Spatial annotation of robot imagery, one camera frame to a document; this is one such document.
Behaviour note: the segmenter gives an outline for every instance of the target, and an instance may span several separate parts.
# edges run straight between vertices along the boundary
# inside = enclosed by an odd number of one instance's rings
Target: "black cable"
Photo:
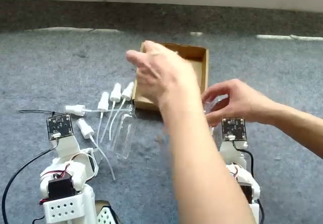
[[[41,112],[41,113],[51,113],[51,116],[54,116],[55,114],[61,114],[63,115],[64,113],[61,112],[56,112],[56,111],[49,111],[49,110],[42,110],[42,109],[22,109],[18,111],[19,113],[37,113],[37,112]]]
[[[254,174],[253,174],[253,155],[252,155],[252,153],[249,152],[249,151],[247,151],[247,150],[245,150],[245,149],[239,149],[239,148],[237,148],[236,147],[236,144],[234,143],[234,141],[232,141],[232,144],[233,144],[233,147],[237,151],[239,151],[239,152],[245,152],[245,153],[249,154],[249,156],[251,158],[251,167],[250,167],[250,169],[251,169],[251,175],[254,178]],[[262,204],[261,204],[261,202],[260,202],[259,199],[257,199],[257,202],[259,204],[259,208],[260,208],[260,212],[261,212],[261,220],[260,220],[260,223],[259,224],[263,224],[263,222],[264,222],[264,210],[263,210]]]
[[[239,149],[239,148],[237,148],[237,147],[236,147],[236,144],[234,143],[234,141],[232,141],[232,144],[233,144],[233,147],[234,147],[237,151],[239,151],[239,152],[245,152],[245,153],[249,154],[249,156],[250,156],[250,158],[251,158],[251,167],[250,167],[250,169],[251,169],[251,175],[252,175],[252,177],[254,178],[254,175],[253,175],[253,155],[252,155],[252,153],[251,153],[251,152],[249,152],[249,151],[247,151],[247,150],[245,150],[245,149]]]
[[[35,160],[39,159],[40,157],[44,156],[45,154],[53,151],[54,149],[57,148],[57,146],[59,145],[60,140],[57,139],[57,144],[55,147],[52,147],[42,153],[40,153],[39,155],[33,157],[31,160],[29,160],[28,162],[26,162],[24,165],[22,165],[22,167],[20,169],[18,169],[13,175],[12,177],[9,179],[6,188],[4,190],[3,196],[2,196],[2,216],[4,218],[4,222],[5,224],[8,224],[8,220],[7,220],[7,213],[6,213],[6,197],[7,197],[7,193],[9,191],[10,185],[12,184],[12,182],[14,181],[14,179],[16,178],[16,176],[25,168],[27,167],[29,164],[31,164],[32,162],[34,162]]]
[[[39,217],[39,218],[35,218],[33,221],[32,221],[32,224],[35,224],[37,220],[42,220],[44,219],[45,216],[43,215],[42,217]]]
[[[261,220],[260,220],[259,224],[263,224],[263,222],[264,222],[264,210],[263,210],[262,204],[261,204],[259,199],[257,199],[257,202],[259,204],[259,208],[260,208],[260,212],[261,212]]]

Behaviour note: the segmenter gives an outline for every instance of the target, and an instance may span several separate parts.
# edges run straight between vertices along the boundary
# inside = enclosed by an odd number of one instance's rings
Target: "hand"
[[[222,118],[244,118],[250,122],[265,123],[270,109],[276,104],[239,79],[217,83],[202,94],[202,102],[213,101],[227,94],[206,115],[209,125],[216,126]]]
[[[193,67],[186,60],[166,47],[145,41],[145,53],[129,50],[127,60],[137,66],[137,83],[144,97],[160,105],[180,92],[196,91],[200,94]]]

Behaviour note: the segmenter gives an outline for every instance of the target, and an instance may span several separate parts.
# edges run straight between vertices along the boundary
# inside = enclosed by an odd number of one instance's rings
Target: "spray nozzle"
[[[86,123],[84,118],[78,119],[76,124],[81,130],[81,133],[85,139],[91,138],[91,136],[94,134],[94,130],[89,124]]]
[[[116,83],[110,95],[110,101],[119,103],[121,100],[121,84]]]
[[[101,100],[97,104],[97,109],[101,112],[107,112],[109,109],[109,93],[103,92],[101,96]]]
[[[83,104],[76,104],[76,105],[65,105],[64,112],[74,114],[77,116],[84,116],[85,114],[85,105]]]
[[[121,94],[121,98],[129,101],[131,100],[132,97],[132,91],[133,91],[133,87],[135,86],[135,84],[133,82],[129,83],[127,88],[125,88]]]

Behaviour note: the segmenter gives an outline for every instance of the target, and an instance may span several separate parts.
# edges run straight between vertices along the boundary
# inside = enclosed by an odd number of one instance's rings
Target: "open cardboard box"
[[[172,43],[161,44],[172,51],[177,51],[182,58],[186,59],[193,65],[201,93],[204,92],[207,88],[208,50],[204,47],[197,46],[178,45]],[[144,43],[141,44],[140,51],[144,52]],[[140,87],[137,85],[137,80],[135,81],[132,99],[136,108],[158,110],[156,105],[142,96]]]

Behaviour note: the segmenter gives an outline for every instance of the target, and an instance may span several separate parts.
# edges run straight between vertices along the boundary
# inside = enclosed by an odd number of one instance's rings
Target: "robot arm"
[[[100,158],[93,148],[80,149],[70,115],[48,118],[47,129],[52,144],[59,145],[58,157],[40,174],[46,223],[116,224],[107,207],[96,215],[95,194],[86,182],[97,175]]]
[[[220,144],[220,154],[227,164],[227,169],[240,185],[256,223],[259,224],[259,204],[256,201],[260,197],[260,186],[246,170],[247,162],[244,154],[238,151],[248,147],[244,119],[222,119],[214,130],[214,138]]]

